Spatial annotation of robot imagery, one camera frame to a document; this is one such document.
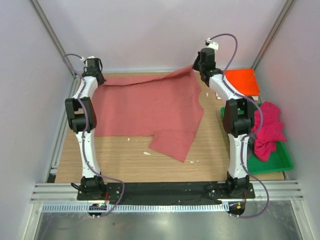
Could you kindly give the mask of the salmon pink t shirt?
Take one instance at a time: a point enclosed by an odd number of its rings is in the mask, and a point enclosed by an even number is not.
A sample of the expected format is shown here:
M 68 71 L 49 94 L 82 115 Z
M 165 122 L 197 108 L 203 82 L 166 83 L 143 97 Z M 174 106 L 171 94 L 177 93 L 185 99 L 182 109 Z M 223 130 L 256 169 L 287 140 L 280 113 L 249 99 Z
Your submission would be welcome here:
M 190 65 L 164 76 L 111 77 L 93 95 L 95 136 L 152 136 L 150 149 L 184 162 L 204 114 L 201 92 Z

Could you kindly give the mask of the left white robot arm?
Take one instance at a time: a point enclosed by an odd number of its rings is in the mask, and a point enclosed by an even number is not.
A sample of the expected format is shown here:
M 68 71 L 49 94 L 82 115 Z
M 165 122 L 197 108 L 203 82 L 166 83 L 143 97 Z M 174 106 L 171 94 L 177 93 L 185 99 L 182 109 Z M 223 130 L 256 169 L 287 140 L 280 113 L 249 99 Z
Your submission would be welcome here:
M 84 64 L 82 74 L 67 63 L 70 56 L 79 58 Z M 82 162 L 80 184 L 72 183 L 71 186 L 78 191 L 78 200 L 102 200 L 107 190 L 96 155 L 97 117 L 92 103 L 95 91 L 106 81 L 102 74 L 102 61 L 94 56 L 85 58 L 75 53 L 66 54 L 62 60 L 80 78 L 79 88 L 64 102 L 68 126 L 75 133 Z

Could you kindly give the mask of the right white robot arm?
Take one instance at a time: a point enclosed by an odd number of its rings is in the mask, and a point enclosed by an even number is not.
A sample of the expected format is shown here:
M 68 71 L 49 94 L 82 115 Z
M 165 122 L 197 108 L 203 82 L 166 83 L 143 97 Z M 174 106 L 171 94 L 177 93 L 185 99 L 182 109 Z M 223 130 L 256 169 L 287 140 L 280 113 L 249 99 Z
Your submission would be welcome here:
M 229 138 L 230 162 L 225 181 L 225 192 L 231 198 L 254 198 L 253 185 L 247 168 L 248 142 L 255 125 L 253 99 L 244 97 L 233 87 L 223 71 L 216 67 L 215 50 L 202 48 L 192 68 L 201 80 L 225 102 L 222 125 Z

